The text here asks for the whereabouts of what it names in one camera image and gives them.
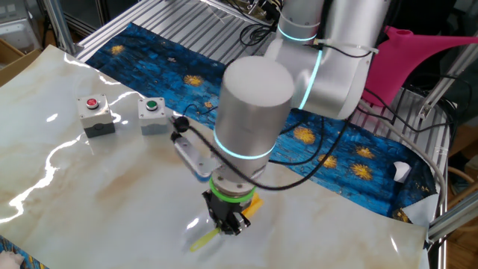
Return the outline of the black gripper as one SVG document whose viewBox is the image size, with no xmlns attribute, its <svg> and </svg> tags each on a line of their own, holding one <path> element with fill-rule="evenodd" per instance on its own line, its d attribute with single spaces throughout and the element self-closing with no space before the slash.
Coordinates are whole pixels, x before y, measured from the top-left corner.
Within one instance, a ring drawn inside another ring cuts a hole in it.
<svg viewBox="0 0 478 269">
<path fill-rule="evenodd" d="M 222 229 L 227 235 L 239 235 L 250 226 L 249 219 L 243 213 L 252 205 L 252 198 L 245 202 L 226 202 L 220 199 L 212 190 L 202 193 L 208 207 L 209 217 L 216 228 Z"/>
</svg>

